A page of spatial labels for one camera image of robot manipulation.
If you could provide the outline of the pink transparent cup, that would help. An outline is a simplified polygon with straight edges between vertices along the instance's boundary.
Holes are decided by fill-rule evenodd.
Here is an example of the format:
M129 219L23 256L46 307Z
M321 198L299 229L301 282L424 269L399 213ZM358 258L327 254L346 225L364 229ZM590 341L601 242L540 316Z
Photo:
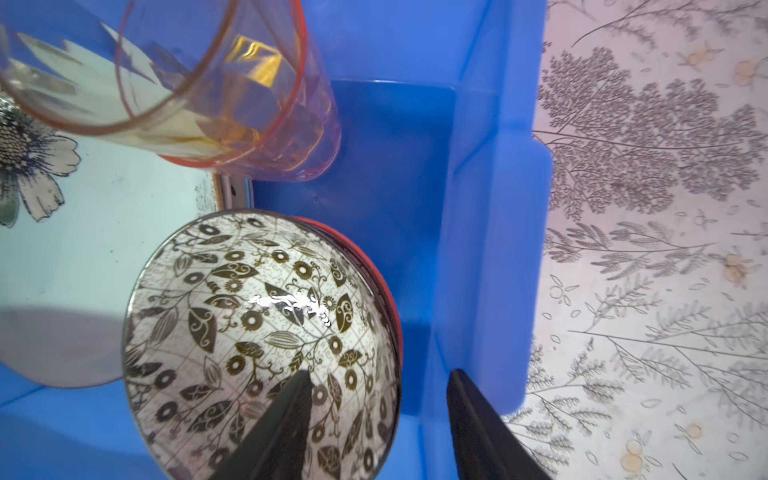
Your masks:
M336 159L330 79L298 1L130 1L121 108L141 148L181 166L305 182Z

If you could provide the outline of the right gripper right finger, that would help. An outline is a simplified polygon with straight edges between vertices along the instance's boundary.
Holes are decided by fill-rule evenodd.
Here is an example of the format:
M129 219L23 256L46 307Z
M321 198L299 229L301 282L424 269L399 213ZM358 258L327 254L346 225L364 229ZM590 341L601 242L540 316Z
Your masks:
M549 479L463 370L450 373L446 400L460 479Z

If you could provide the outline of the leaf pattern pink bowl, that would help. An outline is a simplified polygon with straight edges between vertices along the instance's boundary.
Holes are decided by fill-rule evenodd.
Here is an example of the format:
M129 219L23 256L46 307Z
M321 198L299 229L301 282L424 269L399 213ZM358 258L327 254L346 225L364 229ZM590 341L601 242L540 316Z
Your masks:
M142 269L123 330L134 422L172 479L208 479L298 371L312 409L304 479L372 479L391 450L402 368L353 259L292 217L218 212Z

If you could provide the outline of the green flower plate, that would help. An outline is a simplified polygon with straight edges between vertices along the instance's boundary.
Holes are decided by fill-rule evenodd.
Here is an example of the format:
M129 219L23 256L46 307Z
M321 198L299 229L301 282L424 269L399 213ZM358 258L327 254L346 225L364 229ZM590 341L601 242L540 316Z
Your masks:
M1 84L2 366L53 388L118 379L139 271L215 207L207 172L53 128Z

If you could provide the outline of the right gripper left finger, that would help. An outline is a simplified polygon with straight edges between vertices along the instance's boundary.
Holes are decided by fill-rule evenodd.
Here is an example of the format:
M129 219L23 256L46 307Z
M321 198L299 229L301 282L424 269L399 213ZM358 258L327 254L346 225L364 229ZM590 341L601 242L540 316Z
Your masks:
M222 480L300 479L312 409L313 384L296 372L241 445L212 477Z

